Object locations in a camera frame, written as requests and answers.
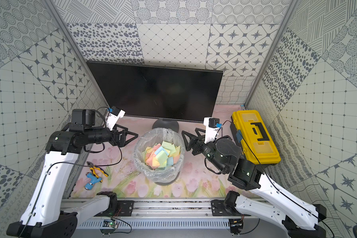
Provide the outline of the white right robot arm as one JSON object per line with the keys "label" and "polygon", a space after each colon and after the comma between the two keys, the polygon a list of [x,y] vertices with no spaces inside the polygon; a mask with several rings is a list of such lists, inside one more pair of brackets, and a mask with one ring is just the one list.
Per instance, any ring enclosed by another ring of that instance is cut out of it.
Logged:
{"label": "white right robot arm", "polygon": [[228,181],[237,188],[250,191],[267,202],[251,200],[244,195],[228,192],[224,207],[230,214],[252,215],[283,229],[291,238],[325,238],[326,231],[319,223],[326,219],[326,208],[309,204],[277,184],[261,166],[247,160],[242,150],[229,136],[205,141],[204,130],[196,134],[183,131],[186,151],[202,154],[205,162],[228,175]]}

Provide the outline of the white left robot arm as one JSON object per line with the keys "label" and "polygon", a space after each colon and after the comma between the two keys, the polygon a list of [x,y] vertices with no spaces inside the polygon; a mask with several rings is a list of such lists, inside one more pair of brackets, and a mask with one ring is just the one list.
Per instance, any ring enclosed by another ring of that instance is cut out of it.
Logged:
{"label": "white left robot arm", "polygon": [[72,168],[89,144],[110,143],[122,148],[132,142],[136,133],[117,125],[125,111],[111,107],[104,125],[95,125],[96,110],[74,109],[71,122],[54,132],[46,145],[44,167],[28,207],[18,222],[9,224],[7,235],[17,238],[70,238],[76,228],[102,212],[118,210],[114,192],[99,192],[78,208],[61,210],[62,196]]}

